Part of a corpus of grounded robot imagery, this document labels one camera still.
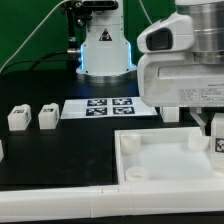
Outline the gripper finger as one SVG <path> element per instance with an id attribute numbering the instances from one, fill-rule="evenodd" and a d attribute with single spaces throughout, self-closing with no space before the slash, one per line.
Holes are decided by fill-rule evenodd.
<path id="1" fill-rule="evenodd" d="M 202 135 L 205 136 L 206 135 L 205 128 L 208 122 L 207 115 L 203 112 L 201 107 L 191 107 L 190 115 L 193 117 L 196 123 L 200 126 Z"/>

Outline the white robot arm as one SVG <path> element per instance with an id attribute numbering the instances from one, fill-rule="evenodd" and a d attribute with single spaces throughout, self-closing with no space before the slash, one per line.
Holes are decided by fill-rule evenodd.
<path id="1" fill-rule="evenodd" d="M 175 12 L 149 26 L 135 24 L 133 42 L 119 18 L 92 10 L 81 45 L 80 74 L 92 78 L 137 71 L 141 100 L 154 107 L 224 107 L 224 0 L 175 0 Z"/>

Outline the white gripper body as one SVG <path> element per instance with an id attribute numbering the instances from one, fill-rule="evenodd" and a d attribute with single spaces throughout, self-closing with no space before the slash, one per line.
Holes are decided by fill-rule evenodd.
<path id="1" fill-rule="evenodd" d="M 154 107 L 223 107 L 224 65 L 202 64 L 192 51 L 193 20 L 174 13 L 137 38 L 143 56 L 137 80 L 142 101 Z"/>

